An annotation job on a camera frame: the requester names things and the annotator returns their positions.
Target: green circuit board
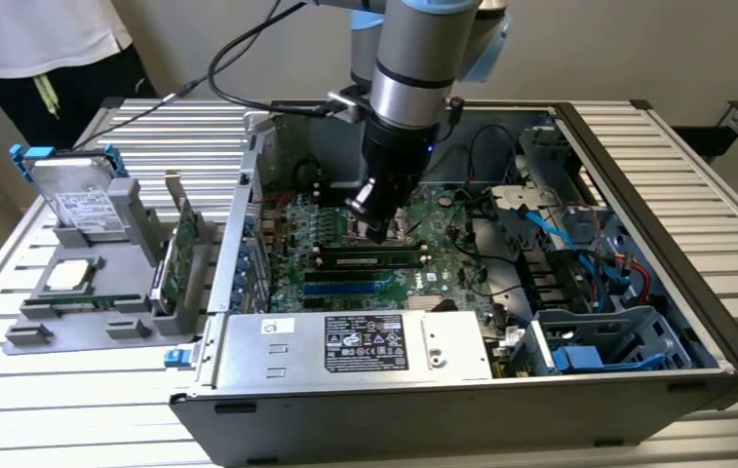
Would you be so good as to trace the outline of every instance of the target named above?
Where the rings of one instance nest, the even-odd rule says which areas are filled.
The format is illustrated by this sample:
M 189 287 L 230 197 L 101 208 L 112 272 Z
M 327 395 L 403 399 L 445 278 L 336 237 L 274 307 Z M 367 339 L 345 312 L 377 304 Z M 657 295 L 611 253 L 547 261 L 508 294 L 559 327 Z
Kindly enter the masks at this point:
M 371 292 L 305 295 L 304 274 L 317 271 L 312 262 L 314 245 L 333 248 L 367 246 L 367 249 L 376 246 L 355 235 L 364 225 L 352 219 L 345 209 L 319 208 L 309 197 L 294 196 L 281 207 L 281 230 L 268 236 L 274 286 L 270 311 L 413 309 L 419 308 L 416 304 L 420 300 L 425 298 L 428 303 L 431 298 L 451 299 L 459 310 L 475 310 L 483 317 L 492 309 L 492 302 L 487 297 L 472 294 L 457 281 L 457 270 L 463 268 L 471 275 L 476 264 L 453 249 L 448 241 L 445 229 L 456 204 L 441 207 L 441 197 L 451 198 L 452 191 L 424 187 L 412 194 L 408 207 L 397 212 L 389 230 L 391 240 L 385 243 L 392 246 L 424 244 L 428 253 L 423 254 L 429 259 L 420 268 L 372 270 L 375 288 Z M 461 227 L 464 221 L 460 211 L 453 224 Z M 416 228 L 405 234 L 415 223 Z M 306 298 L 314 299 L 314 307 L 304 306 Z M 408 299 L 412 299 L 411 307 L 407 307 Z

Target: robotic arm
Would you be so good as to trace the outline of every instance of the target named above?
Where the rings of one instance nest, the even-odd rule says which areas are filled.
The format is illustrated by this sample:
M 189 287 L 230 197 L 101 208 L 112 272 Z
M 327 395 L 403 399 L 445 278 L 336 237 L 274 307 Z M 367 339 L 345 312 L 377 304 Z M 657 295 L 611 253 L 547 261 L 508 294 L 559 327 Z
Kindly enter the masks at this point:
M 361 101 L 367 174 L 345 203 L 380 243 L 429 163 L 452 83 L 487 79 L 508 16 L 503 0 L 312 3 L 360 10 L 351 22 L 351 79 L 369 89 Z

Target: capacitor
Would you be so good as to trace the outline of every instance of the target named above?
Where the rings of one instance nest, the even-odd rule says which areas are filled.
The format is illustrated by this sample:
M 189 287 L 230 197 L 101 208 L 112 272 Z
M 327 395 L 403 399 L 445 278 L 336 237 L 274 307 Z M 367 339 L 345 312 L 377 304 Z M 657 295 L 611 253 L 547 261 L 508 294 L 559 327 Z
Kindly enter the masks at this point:
M 452 204 L 451 198 L 444 195 L 443 197 L 437 197 L 437 206 L 441 208 L 449 208 Z

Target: slotted metal table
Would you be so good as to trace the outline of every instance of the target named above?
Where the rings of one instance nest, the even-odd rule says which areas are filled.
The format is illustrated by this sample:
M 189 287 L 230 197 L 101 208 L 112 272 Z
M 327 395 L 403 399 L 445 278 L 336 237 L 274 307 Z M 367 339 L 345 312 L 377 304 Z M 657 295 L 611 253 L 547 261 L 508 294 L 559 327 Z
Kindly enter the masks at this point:
M 88 131 L 154 102 L 129 100 L 100 112 Z M 653 111 L 628 102 L 573 104 L 738 321 L 738 196 Z M 241 108 L 221 102 L 178 101 L 97 141 L 121 148 L 142 202 L 161 217 L 174 213 L 162 173 L 177 169 L 194 207 L 206 218 L 224 220 L 245 142 L 241 115 Z M 53 251 L 53 222 L 37 200 L 0 250 L 0 343 Z M 190 381 L 190 370 L 164 369 L 164 351 L 8 357 L 0 348 L 0 466 L 212 466 L 165 406 L 169 394 Z M 520 421 L 505 424 L 509 437 Z M 691 414 L 635 448 L 395 460 L 383 466 L 738 466 L 738 404 Z

